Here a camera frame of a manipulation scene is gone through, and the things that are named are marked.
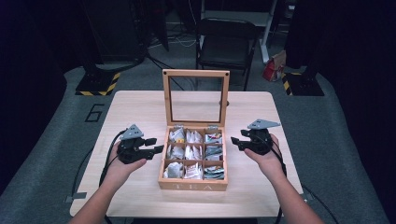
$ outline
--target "right hand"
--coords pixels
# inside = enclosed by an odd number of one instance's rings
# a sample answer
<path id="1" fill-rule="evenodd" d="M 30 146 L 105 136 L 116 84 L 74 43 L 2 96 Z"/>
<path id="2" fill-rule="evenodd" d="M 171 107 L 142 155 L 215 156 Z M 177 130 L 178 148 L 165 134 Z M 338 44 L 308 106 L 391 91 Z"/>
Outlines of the right hand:
<path id="1" fill-rule="evenodd" d="M 275 142 L 275 144 L 273 144 L 274 151 L 278 155 L 280 155 L 280 150 L 279 150 L 279 148 L 277 148 L 277 146 L 279 146 L 279 141 L 273 134 L 271 134 L 271 138 Z M 282 171 L 282 165 L 272 150 L 269 151 L 265 155 L 259 155 L 255 152 L 253 152 L 252 150 L 246 148 L 245 154 L 247 154 L 248 157 L 250 157 L 252 160 L 257 162 L 262 173 L 265 176 L 267 176 L 267 178 L 270 181 L 272 181 L 273 179 L 275 179 L 277 177 L 285 176 Z"/>

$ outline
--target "gray carpet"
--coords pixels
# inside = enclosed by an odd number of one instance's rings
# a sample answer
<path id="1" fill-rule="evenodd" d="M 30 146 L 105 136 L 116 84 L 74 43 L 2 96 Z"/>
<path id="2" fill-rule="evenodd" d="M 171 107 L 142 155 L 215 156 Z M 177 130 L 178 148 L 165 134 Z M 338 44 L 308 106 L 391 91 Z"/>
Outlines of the gray carpet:
<path id="1" fill-rule="evenodd" d="M 270 54 L 278 53 L 283 43 L 284 36 L 276 36 Z M 162 46 L 149 49 L 158 60 L 186 69 L 195 66 L 194 51 L 194 45 L 183 47 L 180 43 L 171 43 L 169 52 Z M 262 78 L 261 56 L 258 49 L 247 90 L 273 94 L 302 183 L 315 192 L 340 223 L 388 223 L 361 165 L 331 84 L 318 75 L 325 96 L 288 96 L 281 81 L 268 82 Z M 232 73 L 232 82 L 238 83 L 235 74 Z M 71 204 L 64 203 L 64 199 L 71 193 L 78 165 L 93 147 L 114 96 L 114 92 L 109 96 L 76 96 L 75 88 L 83 75 L 82 68 L 65 74 L 68 86 L 64 99 L 32 153 L 1 195 L 0 223 L 65 223 L 70 219 Z M 161 70 L 145 60 L 121 73 L 115 91 L 162 89 Z M 230 90 L 241 91 L 242 87 L 232 84 Z M 94 104 L 103 104 L 95 108 L 103 112 L 101 117 L 98 122 L 84 122 Z M 308 203 L 326 223 L 333 223 L 317 199 Z M 111 220 L 113 223 L 132 221 L 121 217 Z M 274 223 L 275 219 L 258 217 L 258 221 Z"/>

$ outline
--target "open box lid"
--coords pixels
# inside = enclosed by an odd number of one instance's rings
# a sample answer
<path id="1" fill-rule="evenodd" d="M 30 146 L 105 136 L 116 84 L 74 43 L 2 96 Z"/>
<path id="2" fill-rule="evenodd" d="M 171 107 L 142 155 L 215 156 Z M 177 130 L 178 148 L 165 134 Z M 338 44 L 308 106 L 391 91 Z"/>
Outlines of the open box lid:
<path id="1" fill-rule="evenodd" d="M 229 81 L 230 71 L 163 69 L 167 125 L 224 127 Z"/>

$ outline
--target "cardboard box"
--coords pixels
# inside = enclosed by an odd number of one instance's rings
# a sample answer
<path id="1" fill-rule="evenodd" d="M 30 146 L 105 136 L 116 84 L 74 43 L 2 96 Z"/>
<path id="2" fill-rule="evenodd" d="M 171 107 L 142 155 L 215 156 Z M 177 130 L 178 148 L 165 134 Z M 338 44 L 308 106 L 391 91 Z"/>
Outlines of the cardboard box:
<path id="1" fill-rule="evenodd" d="M 167 129 L 158 178 L 161 189 L 216 191 L 224 191 L 227 189 L 228 171 L 224 125 L 229 78 L 229 71 L 163 70 Z M 180 86 L 177 84 L 179 81 L 194 83 L 194 88 L 196 89 L 197 80 L 203 80 L 203 82 L 205 82 L 207 79 L 215 79 L 207 83 L 219 84 L 219 88 L 207 91 L 181 91 Z M 170 135 L 173 135 L 179 130 L 183 131 L 184 137 L 187 136 L 187 132 L 197 132 L 202 136 L 203 142 L 189 143 L 186 138 L 184 138 L 184 141 L 172 141 Z M 172 154 L 172 151 L 175 147 L 178 147 L 178 155 L 182 154 L 181 158 L 180 156 L 174 158 L 175 155 Z M 188 155 L 186 151 L 188 152 L 189 149 L 193 149 L 194 147 L 196 148 L 196 153 L 200 152 L 201 149 L 201 157 L 196 156 L 186 159 Z M 222 149 L 222 155 L 215 155 L 213 157 L 206 156 L 206 152 L 212 151 L 213 149 L 219 150 L 220 148 Z M 170 168 L 168 168 L 168 166 L 171 163 L 171 166 L 181 168 L 179 170 L 180 176 L 172 177 L 174 174 L 178 174 L 178 172 L 169 173 Z M 205 175 L 205 169 L 218 168 L 223 169 L 223 178 L 216 179 Z M 197 179 L 189 178 L 190 173 L 188 170 L 190 169 L 201 172 L 199 174 L 201 177 Z"/>

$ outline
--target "black controller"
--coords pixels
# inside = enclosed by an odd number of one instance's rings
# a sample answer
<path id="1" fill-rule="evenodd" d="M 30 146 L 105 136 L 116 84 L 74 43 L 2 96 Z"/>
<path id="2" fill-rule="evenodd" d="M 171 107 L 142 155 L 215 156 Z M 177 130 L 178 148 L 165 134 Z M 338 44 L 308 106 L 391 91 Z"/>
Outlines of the black controller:
<path id="1" fill-rule="evenodd" d="M 141 159 L 152 160 L 155 154 L 163 152 L 163 146 L 154 147 L 153 149 L 140 149 L 142 146 L 152 146 L 157 143 L 156 138 L 143 139 L 143 133 L 132 125 L 122 135 L 117 154 L 119 160 L 129 164 Z"/>
<path id="2" fill-rule="evenodd" d="M 233 144 L 237 145 L 240 151 L 249 148 L 259 155 L 265 155 L 273 146 L 273 141 L 268 129 L 241 130 L 241 134 L 245 137 L 249 137 L 250 141 L 240 141 L 237 138 L 231 137 Z"/>

